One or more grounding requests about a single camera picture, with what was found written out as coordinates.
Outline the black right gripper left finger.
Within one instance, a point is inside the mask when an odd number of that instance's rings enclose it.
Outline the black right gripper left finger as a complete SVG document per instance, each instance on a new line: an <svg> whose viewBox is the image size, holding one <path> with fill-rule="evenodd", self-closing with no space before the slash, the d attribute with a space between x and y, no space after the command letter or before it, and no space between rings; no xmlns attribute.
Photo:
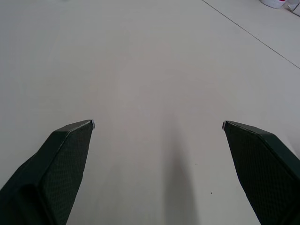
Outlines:
<svg viewBox="0 0 300 225"><path fill-rule="evenodd" d="M0 189L0 225L66 225L89 151L94 120L53 131Z"/></svg>

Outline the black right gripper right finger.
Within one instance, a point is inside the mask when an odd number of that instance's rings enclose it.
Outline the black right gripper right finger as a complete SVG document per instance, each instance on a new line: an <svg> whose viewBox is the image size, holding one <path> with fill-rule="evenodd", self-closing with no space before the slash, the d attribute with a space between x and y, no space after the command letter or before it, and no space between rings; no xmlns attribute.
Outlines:
<svg viewBox="0 0 300 225"><path fill-rule="evenodd" d="M300 160L273 133L224 121L238 180L261 225L300 225Z"/></svg>

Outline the white box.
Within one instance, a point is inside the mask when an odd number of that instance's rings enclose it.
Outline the white box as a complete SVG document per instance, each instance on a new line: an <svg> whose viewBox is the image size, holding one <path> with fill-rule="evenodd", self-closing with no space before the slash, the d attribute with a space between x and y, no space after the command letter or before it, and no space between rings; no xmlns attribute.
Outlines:
<svg viewBox="0 0 300 225"><path fill-rule="evenodd" d="M300 16L300 0L287 0L287 6L291 12Z"/></svg>

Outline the white round container red rim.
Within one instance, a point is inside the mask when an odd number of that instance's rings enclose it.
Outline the white round container red rim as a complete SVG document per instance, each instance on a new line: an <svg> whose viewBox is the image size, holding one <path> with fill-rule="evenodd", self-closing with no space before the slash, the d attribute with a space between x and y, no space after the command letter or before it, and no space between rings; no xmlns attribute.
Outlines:
<svg viewBox="0 0 300 225"><path fill-rule="evenodd" d="M259 0L259 1L270 8L279 9L286 3L287 0Z"/></svg>

